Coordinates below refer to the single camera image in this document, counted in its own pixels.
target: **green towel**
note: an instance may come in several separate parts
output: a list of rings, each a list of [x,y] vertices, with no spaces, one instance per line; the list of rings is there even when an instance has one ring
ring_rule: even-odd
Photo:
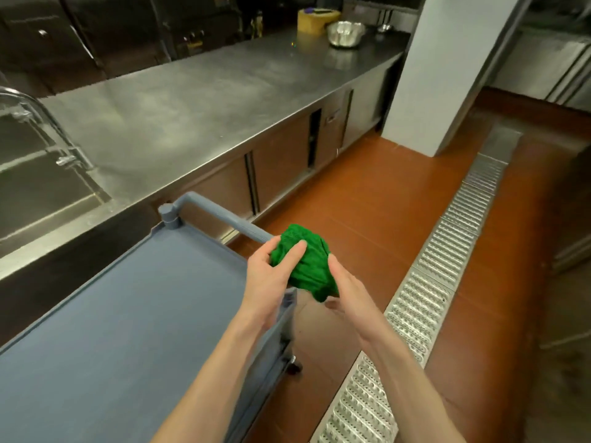
[[[271,266],[277,266],[302,239],[308,243],[306,253],[291,273],[289,283],[296,288],[309,290],[316,301],[321,303],[329,295],[338,296],[335,279],[329,271],[328,244],[301,225],[292,224],[283,232],[277,248],[271,252]]]

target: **white pillar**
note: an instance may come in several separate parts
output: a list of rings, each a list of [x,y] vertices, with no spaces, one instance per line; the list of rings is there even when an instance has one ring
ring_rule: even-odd
[[[518,0],[425,0],[382,136],[434,156]]]

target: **person's left hand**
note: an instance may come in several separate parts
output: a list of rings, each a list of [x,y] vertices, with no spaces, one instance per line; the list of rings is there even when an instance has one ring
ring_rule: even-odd
[[[276,267],[269,264],[270,253],[275,250],[281,236],[274,236],[248,259],[247,286],[240,312],[269,329],[275,324],[287,281],[306,252],[307,242],[294,245]]]

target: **sink basin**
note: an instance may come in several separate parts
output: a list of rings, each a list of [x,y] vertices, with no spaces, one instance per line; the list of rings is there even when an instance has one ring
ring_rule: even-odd
[[[0,258],[99,207],[109,197],[30,120],[0,113]]]

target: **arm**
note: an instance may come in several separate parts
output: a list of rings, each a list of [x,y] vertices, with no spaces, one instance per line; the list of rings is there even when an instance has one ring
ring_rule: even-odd
[[[259,336],[275,323],[287,280],[306,251],[306,242],[300,242],[272,268],[269,254],[278,242],[276,236],[249,258],[247,285],[238,313],[152,443],[223,441],[252,350]]]
[[[406,443],[464,439],[443,402],[406,343],[396,334],[373,303],[362,282],[329,255],[329,268],[339,288],[339,299],[327,306],[340,309],[357,330],[361,347],[380,374],[388,403]]]

